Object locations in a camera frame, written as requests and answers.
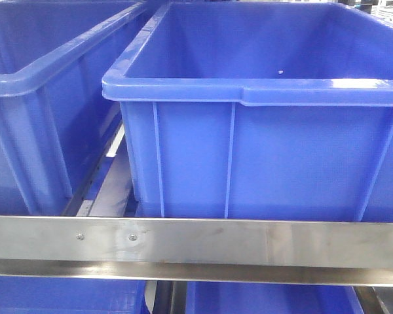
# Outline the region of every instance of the metal shelf frame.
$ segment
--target metal shelf frame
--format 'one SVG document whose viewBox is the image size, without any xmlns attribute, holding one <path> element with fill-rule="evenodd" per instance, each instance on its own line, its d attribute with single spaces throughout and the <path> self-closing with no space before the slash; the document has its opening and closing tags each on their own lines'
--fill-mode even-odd
<svg viewBox="0 0 393 314">
<path fill-rule="evenodd" d="M 78 217 L 0 216 L 0 275 L 393 287 L 393 223 L 124 218 L 131 191 L 122 141 Z"/>
</svg>

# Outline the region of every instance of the blue plastic crate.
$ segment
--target blue plastic crate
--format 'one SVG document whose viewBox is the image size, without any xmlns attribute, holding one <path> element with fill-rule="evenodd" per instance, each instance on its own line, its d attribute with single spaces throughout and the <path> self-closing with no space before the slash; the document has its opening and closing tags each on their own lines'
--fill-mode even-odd
<svg viewBox="0 0 393 314">
<path fill-rule="evenodd" d="M 0 314 L 149 314 L 145 281 L 0 277 Z"/>
<path fill-rule="evenodd" d="M 102 76 L 145 24 L 125 1 L 0 1 L 0 215 L 59 215 L 121 121 Z"/>
<path fill-rule="evenodd" d="M 186 314 L 363 314 L 352 287 L 188 283 Z"/>
<path fill-rule="evenodd" d="M 166 5 L 103 94 L 145 216 L 393 221 L 393 26 L 359 10 Z"/>
</svg>

